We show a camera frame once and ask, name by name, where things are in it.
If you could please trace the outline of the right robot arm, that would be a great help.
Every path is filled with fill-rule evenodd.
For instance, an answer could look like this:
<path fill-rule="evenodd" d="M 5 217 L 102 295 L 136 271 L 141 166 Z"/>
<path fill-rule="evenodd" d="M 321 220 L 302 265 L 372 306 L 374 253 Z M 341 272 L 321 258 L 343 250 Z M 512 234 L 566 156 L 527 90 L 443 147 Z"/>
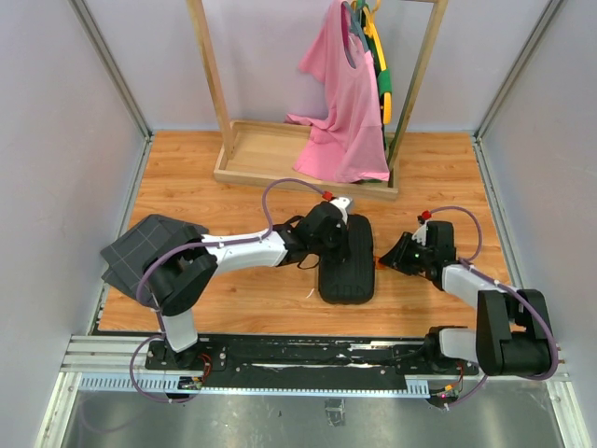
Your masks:
<path fill-rule="evenodd" d="M 380 264 L 400 273 L 422 276 L 434 287 L 476 309 L 476 327 L 433 327 L 432 343 L 422 351 L 434 373 L 456 359 L 477 365 L 488 376 L 550 378 L 559 363 L 544 295 L 516 289 L 492 279 L 457 254 L 453 225 L 421 220 L 416 232 L 404 232 Z"/>

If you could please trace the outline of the dark grey folded cloth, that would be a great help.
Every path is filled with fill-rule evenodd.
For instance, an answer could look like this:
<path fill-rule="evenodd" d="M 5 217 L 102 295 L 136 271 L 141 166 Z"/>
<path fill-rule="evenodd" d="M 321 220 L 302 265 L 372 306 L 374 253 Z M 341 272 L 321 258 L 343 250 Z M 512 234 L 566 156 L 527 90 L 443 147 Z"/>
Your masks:
<path fill-rule="evenodd" d="M 113 244 L 101 250 L 108 268 L 102 279 L 125 296 L 136 299 L 136 289 L 143 276 L 143 266 L 177 231 L 185 226 L 199 234 L 209 230 L 202 225 L 152 214 L 122 234 Z"/>

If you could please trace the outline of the black plastic tool case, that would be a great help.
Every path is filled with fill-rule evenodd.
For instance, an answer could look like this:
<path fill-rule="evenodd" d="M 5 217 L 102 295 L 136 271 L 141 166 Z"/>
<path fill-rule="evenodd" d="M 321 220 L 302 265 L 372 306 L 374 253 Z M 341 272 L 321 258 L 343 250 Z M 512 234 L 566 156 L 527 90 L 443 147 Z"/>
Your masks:
<path fill-rule="evenodd" d="M 348 256 L 343 261 L 321 258 L 318 292 L 323 301 L 336 305 L 361 305 L 375 293 L 376 258 L 373 231 L 361 215 L 348 216 Z"/>

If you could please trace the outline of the green yellow hangers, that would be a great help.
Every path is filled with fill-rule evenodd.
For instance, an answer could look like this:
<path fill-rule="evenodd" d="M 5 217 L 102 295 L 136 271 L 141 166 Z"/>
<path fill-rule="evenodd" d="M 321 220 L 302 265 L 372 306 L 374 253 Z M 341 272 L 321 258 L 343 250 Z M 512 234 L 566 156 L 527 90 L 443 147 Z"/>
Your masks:
<path fill-rule="evenodd" d="M 365 46 L 372 55 L 381 110 L 382 132 L 384 132 L 385 126 L 390 123 L 392 118 L 393 87 L 382 41 L 375 24 L 375 15 L 380 6 L 380 1 L 377 1 L 373 7 L 370 7 L 366 1 L 353 1 L 351 3 L 351 7 L 365 38 Z"/>

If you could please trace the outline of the left aluminium frame post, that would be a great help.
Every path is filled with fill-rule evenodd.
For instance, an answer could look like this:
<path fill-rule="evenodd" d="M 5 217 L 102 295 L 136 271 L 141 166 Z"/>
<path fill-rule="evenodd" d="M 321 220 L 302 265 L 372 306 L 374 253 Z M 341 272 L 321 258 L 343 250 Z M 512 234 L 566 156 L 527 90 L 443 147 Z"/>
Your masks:
<path fill-rule="evenodd" d="M 120 99 L 127 108 L 136 128 L 145 140 L 150 140 L 153 136 L 153 132 L 150 129 L 144 113 L 135 100 L 125 77 L 122 75 L 118 63 L 109 48 L 88 3 L 84 0 L 68 0 L 67 3 L 73 9 L 83 31 L 116 88 Z"/>

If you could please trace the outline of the aluminium frame post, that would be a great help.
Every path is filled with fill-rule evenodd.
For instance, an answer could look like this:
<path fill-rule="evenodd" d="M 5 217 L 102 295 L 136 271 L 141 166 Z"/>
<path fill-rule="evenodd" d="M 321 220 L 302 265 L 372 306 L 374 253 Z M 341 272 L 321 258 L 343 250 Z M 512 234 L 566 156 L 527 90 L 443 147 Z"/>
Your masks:
<path fill-rule="evenodd" d="M 546 36 L 549 27 L 555 21 L 556 17 L 567 4 L 566 0 L 549 0 L 542 9 L 531 33 L 526 38 L 513 64 L 509 68 L 507 75 L 500 85 L 497 93 L 484 114 L 478 128 L 473 132 L 473 141 L 478 142 L 484 138 L 484 135 L 490 130 L 499 111 L 503 107 L 507 97 L 514 89 L 518 79 L 523 74 L 526 66 L 531 61 L 535 51 Z"/>
<path fill-rule="evenodd" d="M 120 99 L 127 108 L 136 128 L 145 140 L 150 140 L 153 136 L 153 132 L 150 129 L 144 113 L 135 100 L 125 77 L 122 75 L 118 63 L 109 48 L 88 3 L 84 0 L 68 0 L 67 3 L 73 9 L 83 31 L 116 88 Z"/>

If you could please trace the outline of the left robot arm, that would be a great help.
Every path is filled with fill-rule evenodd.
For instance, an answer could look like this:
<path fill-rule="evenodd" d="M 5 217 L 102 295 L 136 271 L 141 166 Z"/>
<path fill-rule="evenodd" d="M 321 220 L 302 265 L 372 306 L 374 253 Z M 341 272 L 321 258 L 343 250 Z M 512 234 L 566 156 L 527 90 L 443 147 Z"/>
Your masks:
<path fill-rule="evenodd" d="M 200 347 L 192 307 L 213 277 L 254 267 L 300 265 L 309 256 L 343 262 L 350 253 L 348 217 L 353 200 L 325 196 L 306 216 L 263 231 L 232 236 L 199 234 L 186 226 L 146 262 L 137 291 L 148 289 L 161 318 L 167 358 L 193 367 Z"/>

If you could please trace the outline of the right aluminium frame post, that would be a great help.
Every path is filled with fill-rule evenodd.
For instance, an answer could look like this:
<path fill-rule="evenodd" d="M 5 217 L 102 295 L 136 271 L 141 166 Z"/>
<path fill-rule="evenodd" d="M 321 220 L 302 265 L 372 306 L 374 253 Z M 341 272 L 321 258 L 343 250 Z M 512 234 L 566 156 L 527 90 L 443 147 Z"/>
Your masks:
<path fill-rule="evenodd" d="M 523 74 L 526 66 L 531 61 L 535 51 L 546 36 L 549 27 L 555 21 L 556 17 L 567 4 L 566 0 L 549 0 L 542 9 L 531 33 L 526 38 L 513 64 L 509 68 L 507 75 L 500 85 L 497 93 L 484 114 L 478 128 L 473 132 L 473 141 L 478 142 L 484 138 L 484 135 L 490 130 L 499 111 L 503 107 L 507 97 L 514 89 L 518 79 Z"/>

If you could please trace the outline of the pink t-shirt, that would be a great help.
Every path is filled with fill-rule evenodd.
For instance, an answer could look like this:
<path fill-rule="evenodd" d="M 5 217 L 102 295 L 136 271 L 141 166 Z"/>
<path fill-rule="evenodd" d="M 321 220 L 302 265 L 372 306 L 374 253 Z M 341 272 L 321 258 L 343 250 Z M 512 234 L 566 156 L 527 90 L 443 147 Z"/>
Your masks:
<path fill-rule="evenodd" d="M 377 79 L 370 51 L 350 32 L 351 9 L 333 1 L 318 36 L 298 70 L 323 84 L 324 119 L 288 114 L 286 121 L 311 128 L 293 165 L 303 175 L 339 183 L 386 182 Z"/>

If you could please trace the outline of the wooden clothes rack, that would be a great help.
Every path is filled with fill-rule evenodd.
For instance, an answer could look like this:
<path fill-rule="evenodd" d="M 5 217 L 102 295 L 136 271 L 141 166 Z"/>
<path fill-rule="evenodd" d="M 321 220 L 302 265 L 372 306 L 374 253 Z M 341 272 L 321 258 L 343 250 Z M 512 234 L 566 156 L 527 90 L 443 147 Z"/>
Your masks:
<path fill-rule="evenodd" d="M 365 184 L 339 184 L 314 179 L 312 182 L 315 185 L 334 192 L 375 200 L 392 201 L 396 198 L 398 193 L 398 152 L 408 129 L 448 3 L 434 1 L 432 5 L 405 103 L 400 113 L 396 132 L 392 135 L 393 140 L 390 142 L 390 179 L 385 183 Z M 292 164 L 307 143 L 311 129 L 307 126 L 278 122 L 230 119 L 203 3 L 188 1 L 187 10 L 201 52 L 206 81 L 223 139 L 214 168 L 215 180 L 230 184 L 265 187 L 279 177 L 294 175 Z"/>

